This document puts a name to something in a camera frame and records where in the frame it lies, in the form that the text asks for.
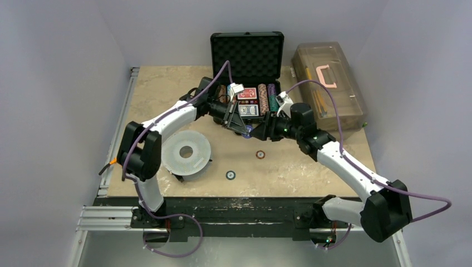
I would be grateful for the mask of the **blue small blind button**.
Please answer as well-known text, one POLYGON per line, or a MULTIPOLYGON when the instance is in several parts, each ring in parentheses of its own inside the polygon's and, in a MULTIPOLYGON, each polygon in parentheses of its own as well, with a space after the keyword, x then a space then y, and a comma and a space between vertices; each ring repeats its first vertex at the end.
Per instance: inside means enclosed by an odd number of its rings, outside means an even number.
POLYGON ((242 134, 242 136, 245 138, 245 139, 249 139, 251 138, 251 135, 250 135, 250 132, 252 131, 252 126, 251 125, 246 125, 246 133, 245 134, 242 134))

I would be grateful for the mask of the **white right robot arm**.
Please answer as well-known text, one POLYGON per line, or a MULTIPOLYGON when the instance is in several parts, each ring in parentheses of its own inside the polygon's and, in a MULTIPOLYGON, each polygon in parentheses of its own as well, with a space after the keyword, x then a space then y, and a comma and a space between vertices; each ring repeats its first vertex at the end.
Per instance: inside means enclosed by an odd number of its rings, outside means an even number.
POLYGON ((356 159, 349 159, 341 144, 317 127, 310 105, 295 103, 289 112, 289 117, 278 117, 274 112, 266 114, 250 136, 261 141, 295 140, 304 154, 334 172, 360 198, 356 202, 328 197, 312 212, 317 225, 326 226, 332 221, 354 224, 362 227, 373 241, 381 243, 413 221, 403 182, 390 182, 356 159))

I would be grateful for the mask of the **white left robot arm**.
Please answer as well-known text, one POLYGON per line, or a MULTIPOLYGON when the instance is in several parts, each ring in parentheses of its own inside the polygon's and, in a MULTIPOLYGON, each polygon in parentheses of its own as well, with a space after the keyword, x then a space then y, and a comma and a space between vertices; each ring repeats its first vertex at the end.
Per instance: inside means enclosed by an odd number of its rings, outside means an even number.
POLYGON ((215 81, 203 77, 197 88, 181 96, 177 103, 147 122, 129 122, 117 152, 117 163, 124 179, 134 183, 144 220, 154 228, 162 226, 166 212, 164 198, 155 178, 161 164, 161 147, 172 134, 202 116, 216 117, 223 128, 242 135, 249 132, 234 103, 216 99, 215 81))

